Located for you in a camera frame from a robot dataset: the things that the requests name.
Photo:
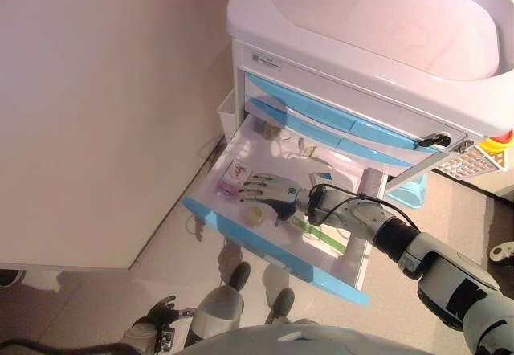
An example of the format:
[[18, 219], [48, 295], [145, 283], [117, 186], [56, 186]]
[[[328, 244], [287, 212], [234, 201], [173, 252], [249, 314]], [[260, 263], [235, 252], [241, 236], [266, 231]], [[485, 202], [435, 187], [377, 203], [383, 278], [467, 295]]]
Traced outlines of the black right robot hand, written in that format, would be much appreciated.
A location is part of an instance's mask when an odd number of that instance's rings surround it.
[[239, 188], [240, 202], [259, 202], [271, 207], [275, 224], [288, 221], [298, 210], [308, 205], [308, 190], [297, 182], [270, 173], [253, 173]]

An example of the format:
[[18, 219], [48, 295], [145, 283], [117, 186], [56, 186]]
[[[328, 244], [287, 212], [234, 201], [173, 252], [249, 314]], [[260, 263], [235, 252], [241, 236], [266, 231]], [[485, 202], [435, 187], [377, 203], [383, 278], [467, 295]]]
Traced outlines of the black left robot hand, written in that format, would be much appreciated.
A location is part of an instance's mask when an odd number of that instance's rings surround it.
[[147, 317], [157, 328], [164, 329], [178, 320], [192, 318], [195, 315], [196, 308], [176, 309], [176, 299], [175, 295], [167, 296], [159, 300], [149, 310]]

